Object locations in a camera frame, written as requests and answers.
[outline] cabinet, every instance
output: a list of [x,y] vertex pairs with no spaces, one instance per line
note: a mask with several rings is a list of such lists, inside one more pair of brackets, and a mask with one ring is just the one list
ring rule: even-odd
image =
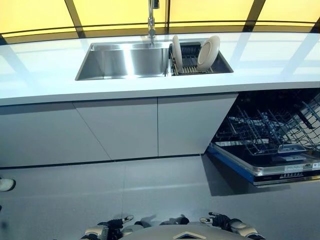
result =
[[75,102],[112,160],[158,156],[157,98]]
[[0,107],[0,167],[110,160],[71,102]]
[[158,98],[159,156],[203,154],[237,93]]

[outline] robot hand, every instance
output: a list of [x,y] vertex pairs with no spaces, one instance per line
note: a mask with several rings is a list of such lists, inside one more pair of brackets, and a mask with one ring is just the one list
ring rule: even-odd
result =
[[85,230],[82,240],[118,240],[122,237],[120,229],[123,224],[134,219],[134,216],[126,216],[125,218],[113,219],[107,222],[100,222],[97,226]]
[[246,238],[254,239],[254,240],[264,240],[265,238],[257,232],[252,226],[243,223],[239,219],[230,219],[226,215],[222,215],[219,213],[209,212],[209,215],[212,217],[201,217],[200,222],[206,224],[212,224],[214,227],[219,227],[222,230],[226,230],[229,232],[233,232],[235,234],[239,234]]

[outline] faucet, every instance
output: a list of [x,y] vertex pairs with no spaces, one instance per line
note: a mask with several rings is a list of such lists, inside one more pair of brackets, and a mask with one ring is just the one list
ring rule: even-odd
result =
[[148,34],[151,44],[154,44],[154,38],[156,35],[154,9],[159,8],[159,0],[148,0],[149,5],[149,17],[148,17]]

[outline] dishwasher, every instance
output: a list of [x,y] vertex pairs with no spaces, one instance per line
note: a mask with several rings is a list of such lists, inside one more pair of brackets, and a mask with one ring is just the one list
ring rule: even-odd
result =
[[207,154],[256,187],[320,180],[320,89],[240,92]]

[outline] kitchen counter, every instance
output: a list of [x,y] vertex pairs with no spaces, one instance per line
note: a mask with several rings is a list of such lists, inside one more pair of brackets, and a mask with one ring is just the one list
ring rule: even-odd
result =
[[[0,46],[0,106],[99,99],[147,98],[249,90],[320,88],[320,35],[218,35],[233,73],[75,81],[91,43],[146,41],[146,36],[101,37]],[[157,35],[169,41],[173,35]]]

